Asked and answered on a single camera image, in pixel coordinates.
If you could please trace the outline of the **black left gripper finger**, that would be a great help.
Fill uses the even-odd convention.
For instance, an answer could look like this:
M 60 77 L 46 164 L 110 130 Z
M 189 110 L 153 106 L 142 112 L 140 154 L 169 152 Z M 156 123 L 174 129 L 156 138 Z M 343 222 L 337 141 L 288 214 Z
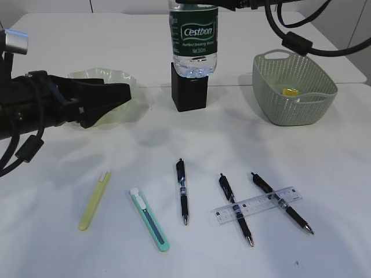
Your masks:
M 131 100 L 127 83 L 104 83 L 102 79 L 67 79 L 62 90 L 67 102 L 63 114 L 67 122 L 84 129 L 95 125 L 105 114 Z

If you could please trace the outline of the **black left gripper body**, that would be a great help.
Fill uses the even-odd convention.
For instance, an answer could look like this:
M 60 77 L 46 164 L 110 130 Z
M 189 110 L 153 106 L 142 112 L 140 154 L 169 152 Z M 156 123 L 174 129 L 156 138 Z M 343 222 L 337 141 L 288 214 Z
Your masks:
M 26 127 L 52 127 L 67 122 L 87 126 L 87 80 L 33 71 L 26 75 L 35 88 L 27 103 Z

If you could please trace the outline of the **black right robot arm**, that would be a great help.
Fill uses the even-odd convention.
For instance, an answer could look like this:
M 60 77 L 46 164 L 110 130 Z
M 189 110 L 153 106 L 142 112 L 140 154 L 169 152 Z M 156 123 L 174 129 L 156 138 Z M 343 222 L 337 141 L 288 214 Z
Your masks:
M 236 9 L 250 8 L 258 9 L 265 5 L 265 0 L 176 0 L 176 3 L 190 5 L 213 5 L 222 7 L 231 11 Z

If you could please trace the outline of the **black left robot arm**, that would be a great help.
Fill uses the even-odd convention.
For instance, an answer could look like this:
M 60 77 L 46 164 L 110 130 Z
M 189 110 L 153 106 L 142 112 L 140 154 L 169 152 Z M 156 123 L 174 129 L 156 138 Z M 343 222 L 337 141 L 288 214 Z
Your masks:
M 11 136 L 11 120 L 21 134 L 37 130 L 40 92 L 44 127 L 76 122 L 87 129 L 105 114 L 131 100 L 127 83 L 105 83 L 102 78 L 62 78 L 34 71 L 1 82 L 1 138 Z

